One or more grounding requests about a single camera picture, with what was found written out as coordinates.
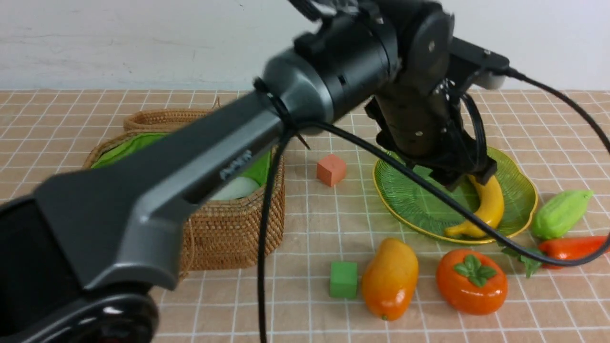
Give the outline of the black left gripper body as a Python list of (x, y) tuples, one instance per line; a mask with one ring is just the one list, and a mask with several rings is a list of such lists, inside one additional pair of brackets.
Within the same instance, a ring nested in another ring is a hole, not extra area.
[(365, 111), (379, 125), (380, 146), (410, 169), (429, 169), (429, 177), (449, 191), (466, 176), (486, 185), (497, 171), (488, 156), (481, 113), (466, 91), (442, 84), (421, 95), (412, 87), (390, 84)]

